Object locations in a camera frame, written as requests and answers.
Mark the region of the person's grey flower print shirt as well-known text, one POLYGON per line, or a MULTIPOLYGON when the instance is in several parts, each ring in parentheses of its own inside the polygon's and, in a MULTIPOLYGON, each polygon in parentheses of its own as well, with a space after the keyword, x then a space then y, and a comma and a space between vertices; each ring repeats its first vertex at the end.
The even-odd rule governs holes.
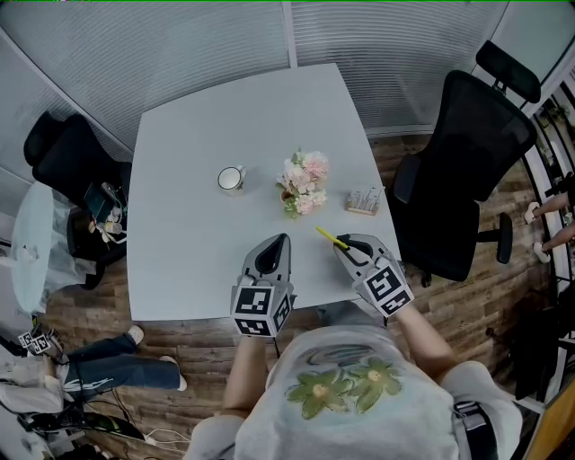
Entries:
POLYGON ((459 460, 456 406, 467 402, 510 460, 522 417, 483 364, 435 382, 380 327, 319 328, 289 343, 248 417, 199 423, 184 460, 459 460))

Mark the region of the person's left forearm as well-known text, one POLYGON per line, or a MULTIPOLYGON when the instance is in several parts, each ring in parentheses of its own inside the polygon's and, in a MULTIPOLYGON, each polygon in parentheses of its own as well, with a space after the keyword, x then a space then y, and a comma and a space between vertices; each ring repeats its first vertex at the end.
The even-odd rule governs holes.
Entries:
POLYGON ((224 391, 220 413, 246 419, 265 392, 266 341, 242 337, 224 391))

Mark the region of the yellow marker pen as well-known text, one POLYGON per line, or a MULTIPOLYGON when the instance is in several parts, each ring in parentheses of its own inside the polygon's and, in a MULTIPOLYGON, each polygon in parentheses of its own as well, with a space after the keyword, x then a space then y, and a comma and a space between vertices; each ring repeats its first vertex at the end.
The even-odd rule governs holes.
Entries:
POLYGON ((317 226, 315 228, 315 230, 321 234, 322 236, 324 236, 325 238, 327 238, 330 242, 332 242, 334 245, 338 246, 339 248, 341 248, 344 251, 347 251, 349 249, 349 246, 344 243, 342 240, 340 240, 338 237, 328 233, 326 230, 324 230, 323 228, 321 228, 320 226, 317 226))

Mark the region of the black tablet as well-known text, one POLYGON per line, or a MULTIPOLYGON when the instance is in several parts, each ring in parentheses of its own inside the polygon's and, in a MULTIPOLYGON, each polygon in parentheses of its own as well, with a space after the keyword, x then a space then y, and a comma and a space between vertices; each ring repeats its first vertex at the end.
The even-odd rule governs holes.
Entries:
POLYGON ((104 211, 110 213, 113 208, 113 202, 110 197, 102 190, 101 186, 91 183, 84 194, 84 202, 93 215, 98 215, 104 211))

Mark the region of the person's right forearm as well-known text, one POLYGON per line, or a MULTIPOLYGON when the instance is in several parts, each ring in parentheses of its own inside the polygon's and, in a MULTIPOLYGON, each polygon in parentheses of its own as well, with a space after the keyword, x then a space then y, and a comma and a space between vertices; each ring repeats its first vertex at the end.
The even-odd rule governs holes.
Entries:
POLYGON ((452 348, 412 305, 393 315, 415 364, 437 384, 459 364, 452 348))

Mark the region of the black swivel chair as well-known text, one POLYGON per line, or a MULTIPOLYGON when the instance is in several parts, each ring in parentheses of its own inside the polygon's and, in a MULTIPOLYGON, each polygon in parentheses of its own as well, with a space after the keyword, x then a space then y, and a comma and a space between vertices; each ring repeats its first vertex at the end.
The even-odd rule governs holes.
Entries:
POLYGON ((555 374, 559 350, 567 349, 563 338, 575 332, 575 294, 563 291, 552 300, 545 292, 529 290, 512 308, 513 324, 498 333, 489 327, 486 335, 508 350, 495 372, 508 368, 515 381, 515 398, 534 397, 541 402, 555 374))

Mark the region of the wooden tube rack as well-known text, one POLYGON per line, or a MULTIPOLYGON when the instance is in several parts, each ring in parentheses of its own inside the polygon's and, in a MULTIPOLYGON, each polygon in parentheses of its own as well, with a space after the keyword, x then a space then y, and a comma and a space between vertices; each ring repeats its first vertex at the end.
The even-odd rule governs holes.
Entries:
POLYGON ((383 187, 352 190, 345 200, 345 209, 352 213, 375 216, 384 190, 383 187))

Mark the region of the pink flower bouquet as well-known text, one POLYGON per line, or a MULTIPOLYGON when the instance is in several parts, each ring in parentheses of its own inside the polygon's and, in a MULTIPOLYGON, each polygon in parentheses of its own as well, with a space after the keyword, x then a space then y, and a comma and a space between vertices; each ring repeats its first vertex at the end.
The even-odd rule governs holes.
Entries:
POLYGON ((282 206, 285 214, 293 219, 308 215, 327 201, 324 183, 330 171, 327 156, 319 151, 305 152, 298 149, 284 161, 276 186, 288 191, 294 198, 282 206))

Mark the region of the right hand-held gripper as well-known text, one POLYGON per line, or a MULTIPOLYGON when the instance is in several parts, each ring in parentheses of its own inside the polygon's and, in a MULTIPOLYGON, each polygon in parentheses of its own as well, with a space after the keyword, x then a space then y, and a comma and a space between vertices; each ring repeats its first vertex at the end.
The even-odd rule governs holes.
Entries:
POLYGON ((334 247, 345 270, 355 281, 352 288, 383 317, 398 313, 414 299, 393 254, 375 236, 343 234, 338 238, 348 245, 334 247))

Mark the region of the black office chair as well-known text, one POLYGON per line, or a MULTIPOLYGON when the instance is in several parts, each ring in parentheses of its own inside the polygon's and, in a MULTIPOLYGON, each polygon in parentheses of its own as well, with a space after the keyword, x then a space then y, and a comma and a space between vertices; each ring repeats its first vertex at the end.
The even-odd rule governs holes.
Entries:
POLYGON ((83 288, 92 290, 102 280, 108 266, 123 259, 127 243, 128 195, 131 163, 112 159, 101 146, 87 120, 75 114, 63 121, 47 111, 27 136, 23 154, 37 181, 59 192, 74 205, 66 219, 68 251, 76 259, 93 262, 94 274, 85 276, 83 288), (101 186, 117 209, 120 234, 106 242, 98 221, 84 202, 91 183, 101 186))

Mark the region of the orange wooden board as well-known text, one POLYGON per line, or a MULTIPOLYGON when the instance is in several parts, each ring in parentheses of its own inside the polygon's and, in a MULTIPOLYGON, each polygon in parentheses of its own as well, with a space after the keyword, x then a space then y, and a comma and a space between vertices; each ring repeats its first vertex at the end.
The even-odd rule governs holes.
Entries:
POLYGON ((547 460, 575 429, 575 382, 540 417, 524 460, 547 460))

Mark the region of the white mug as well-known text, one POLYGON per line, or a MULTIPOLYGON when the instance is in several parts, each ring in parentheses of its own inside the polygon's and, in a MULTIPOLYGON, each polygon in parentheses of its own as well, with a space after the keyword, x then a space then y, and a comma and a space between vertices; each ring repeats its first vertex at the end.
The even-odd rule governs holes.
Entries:
POLYGON ((245 175, 246 169, 242 164, 226 167, 217 177, 218 187, 222 192, 230 196, 241 194, 243 192, 245 175))

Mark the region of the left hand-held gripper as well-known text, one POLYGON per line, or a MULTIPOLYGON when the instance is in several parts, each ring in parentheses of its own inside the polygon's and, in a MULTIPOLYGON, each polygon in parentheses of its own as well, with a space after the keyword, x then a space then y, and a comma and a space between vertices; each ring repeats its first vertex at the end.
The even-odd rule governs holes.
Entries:
POLYGON ((291 240, 276 234, 252 249, 232 288, 230 317, 239 334, 276 338, 293 310, 291 240))

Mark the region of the round table with pale cloth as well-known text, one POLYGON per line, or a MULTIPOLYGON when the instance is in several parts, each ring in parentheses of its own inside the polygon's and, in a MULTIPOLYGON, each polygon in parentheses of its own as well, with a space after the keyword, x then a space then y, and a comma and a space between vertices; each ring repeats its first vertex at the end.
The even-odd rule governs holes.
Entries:
POLYGON ((11 239, 11 275, 19 306, 45 313, 49 294, 66 280, 66 219, 69 208, 53 190, 33 183, 19 207, 11 239))

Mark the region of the white display shelf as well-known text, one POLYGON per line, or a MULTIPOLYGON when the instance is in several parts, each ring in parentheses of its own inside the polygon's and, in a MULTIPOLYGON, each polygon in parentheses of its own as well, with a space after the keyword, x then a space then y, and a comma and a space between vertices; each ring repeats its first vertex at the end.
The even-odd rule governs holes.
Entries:
MULTIPOLYGON (((531 118, 535 145, 525 154, 524 164, 544 204, 575 183, 575 70, 559 84, 531 118)), ((575 281, 575 237, 551 249, 547 265, 552 283, 563 291, 575 281)))

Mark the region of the black mesh chair with headrest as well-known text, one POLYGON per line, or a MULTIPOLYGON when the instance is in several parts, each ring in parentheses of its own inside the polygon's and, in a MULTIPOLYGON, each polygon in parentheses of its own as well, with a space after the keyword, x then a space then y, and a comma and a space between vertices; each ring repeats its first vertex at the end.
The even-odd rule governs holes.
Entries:
POLYGON ((535 145, 533 123, 506 91, 539 102, 541 85, 491 41, 475 59, 493 84, 460 70, 447 74, 432 136, 401 160, 387 194, 402 260, 422 270, 423 287, 433 276, 466 280, 478 243, 496 243, 502 264, 512 252, 510 216, 501 213, 498 228, 482 231, 479 205, 535 145))

